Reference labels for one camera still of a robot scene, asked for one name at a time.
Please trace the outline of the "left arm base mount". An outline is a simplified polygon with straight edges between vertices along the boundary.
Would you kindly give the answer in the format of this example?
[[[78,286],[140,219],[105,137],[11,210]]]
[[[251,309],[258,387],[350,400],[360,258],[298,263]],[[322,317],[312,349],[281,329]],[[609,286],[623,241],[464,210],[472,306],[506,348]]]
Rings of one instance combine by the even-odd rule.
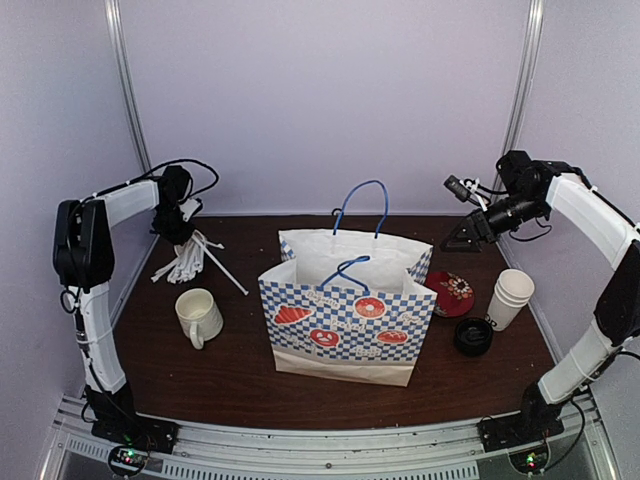
[[[179,426],[167,420],[136,416],[102,417],[94,421],[91,434],[137,450],[171,454]]]

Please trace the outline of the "paper cup holding straws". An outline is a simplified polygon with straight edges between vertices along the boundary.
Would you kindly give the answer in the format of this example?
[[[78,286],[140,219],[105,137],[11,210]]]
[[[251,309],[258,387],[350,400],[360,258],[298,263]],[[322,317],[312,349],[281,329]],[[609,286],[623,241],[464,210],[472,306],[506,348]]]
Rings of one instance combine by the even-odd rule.
[[[209,248],[224,250],[222,243],[214,243],[199,230],[195,230],[191,238],[183,245],[175,245],[175,258],[167,265],[159,268],[152,276],[153,283],[165,278],[170,284],[181,284],[193,280],[204,270],[205,252]]]

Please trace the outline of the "blue checkered paper bag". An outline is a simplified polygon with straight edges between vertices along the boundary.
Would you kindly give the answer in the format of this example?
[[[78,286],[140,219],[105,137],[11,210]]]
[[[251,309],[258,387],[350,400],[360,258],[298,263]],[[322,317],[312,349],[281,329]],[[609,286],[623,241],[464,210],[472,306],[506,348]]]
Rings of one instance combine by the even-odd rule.
[[[438,297],[432,245],[338,224],[278,237],[281,261],[258,278],[276,370],[407,386]]]

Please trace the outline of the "straw pointing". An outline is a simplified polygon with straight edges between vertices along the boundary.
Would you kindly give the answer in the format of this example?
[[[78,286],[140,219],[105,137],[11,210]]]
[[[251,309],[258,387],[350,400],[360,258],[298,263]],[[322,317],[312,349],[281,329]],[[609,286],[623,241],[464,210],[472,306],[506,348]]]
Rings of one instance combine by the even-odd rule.
[[[224,274],[224,276],[242,293],[242,295],[248,296],[249,291],[210,251],[209,247],[204,246],[203,249],[204,249],[204,254],[216,265],[216,267]]]

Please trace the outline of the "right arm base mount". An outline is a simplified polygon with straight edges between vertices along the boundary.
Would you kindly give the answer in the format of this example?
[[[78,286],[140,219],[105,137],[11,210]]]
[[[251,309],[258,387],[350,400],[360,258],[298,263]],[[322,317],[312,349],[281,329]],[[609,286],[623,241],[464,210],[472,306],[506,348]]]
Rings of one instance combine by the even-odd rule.
[[[486,453],[519,447],[564,432],[560,420],[552,420],[542,426],[527,426],[520,413],[503,417],[483,417],[476,425]]]

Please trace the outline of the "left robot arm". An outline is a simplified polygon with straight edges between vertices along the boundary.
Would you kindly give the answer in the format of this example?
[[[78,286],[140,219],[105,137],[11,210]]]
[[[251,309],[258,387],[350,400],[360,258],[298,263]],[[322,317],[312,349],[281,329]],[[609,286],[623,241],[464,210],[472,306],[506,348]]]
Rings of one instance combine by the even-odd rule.
[[[123,444],[144,433],[120,365],[109,312],[109,286],[115,269],[112,229],[154,211],[151,232],[182,246],[195,231],[191,218],[202,208],[195,196],[187,159],[164,162],[125,183],[83,200],[59,204],[53,241],[53,267],[63,291],[60,302],[74,317],[82,352],[89,405]]]

